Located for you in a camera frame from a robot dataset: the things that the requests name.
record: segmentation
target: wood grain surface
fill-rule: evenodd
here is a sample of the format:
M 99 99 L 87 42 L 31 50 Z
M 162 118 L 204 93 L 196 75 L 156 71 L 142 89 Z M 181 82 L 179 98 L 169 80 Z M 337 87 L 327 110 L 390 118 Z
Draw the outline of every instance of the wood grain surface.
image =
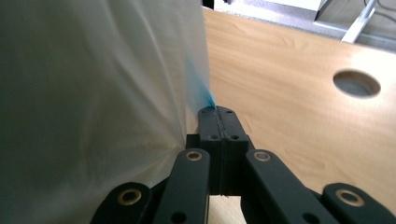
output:
M 396 55 L 204 13 L 211 90 L 218 105 L 236 112 L 255 147 L 275 152 L 316 192 L 348 183 L 396 214 Z M 339 91 L 332 79 L 346 69 L 374 77 L 380 93 Z M 244 223 L 239 210 L 237 199 L 212 197 L 209 223 Z

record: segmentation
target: white plastic bag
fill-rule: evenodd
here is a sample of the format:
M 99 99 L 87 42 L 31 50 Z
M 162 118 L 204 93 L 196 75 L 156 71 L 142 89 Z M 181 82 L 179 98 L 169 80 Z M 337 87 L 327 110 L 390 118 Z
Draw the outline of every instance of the white plastic bag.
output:
M 88 223 L 166 178 L 209 105 L 197 0 L 3 1 L 0 222 Z

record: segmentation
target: white fabric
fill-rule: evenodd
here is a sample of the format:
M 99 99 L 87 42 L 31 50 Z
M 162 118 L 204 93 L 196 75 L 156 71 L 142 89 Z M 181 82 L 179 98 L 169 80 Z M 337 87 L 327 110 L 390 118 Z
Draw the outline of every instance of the white fabric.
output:
M 166 178 L 208 74 L 200 1 L 2 1 L 0 223 L 89 223 Z

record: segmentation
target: black metal bracket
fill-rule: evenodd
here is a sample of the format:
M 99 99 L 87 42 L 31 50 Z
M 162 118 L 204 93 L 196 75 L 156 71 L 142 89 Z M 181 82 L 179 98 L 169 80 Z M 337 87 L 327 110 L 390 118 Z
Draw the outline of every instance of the black metal bracket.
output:
M 331 184 L 307 189 L 274 153 L 255 149 L 235 113 L 199 111 L 199 133 L 188 134 L 170 176 L 152 189 L 127 183 L 97 209 L 97 223 L 206 223 L 209 195 L 241 196 L 247 223 L 396 223 L 361 189 Z

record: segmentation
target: round hole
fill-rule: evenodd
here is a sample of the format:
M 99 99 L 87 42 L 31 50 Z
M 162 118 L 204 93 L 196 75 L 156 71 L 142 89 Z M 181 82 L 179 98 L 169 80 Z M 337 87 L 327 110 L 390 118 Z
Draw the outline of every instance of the round hole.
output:
M 139 202 L 142 198 L 142 192 L 138 189 L 126 189 L 119 194 L 117 201 L 121 205 L 132 205 Z
M 378 81 L 361 71 L 337 72 L 332 81 L 340 91 L 356 97 L 374 96 L 381 91 Z
M 173 223 L 184 223 L 187 220 L 187 217 L 184 213 L 177 212 L 171 216 L 171 220 Z
M 320 223 L 320 220 L 315 216 L 310 213 L 305 213 L 303 214 L 303 218 L 307 223 L 312 223 L 312 224 L 318 224 Z
M 266 152 L 259 151 L 254 153 L 254 159 L 258 161 L 270 161 L 271 156 Z
M 197 151 L 191 151 L 187 153 L 186 158 L 189 161 L 198 161 L 202 158 L 202 154 Z
M 364 200 L 359 194 L 347 189 L 336 190 L 335 196 L 337 196 L 341 202 L 351 206 L 360 207 L 364 205 Z

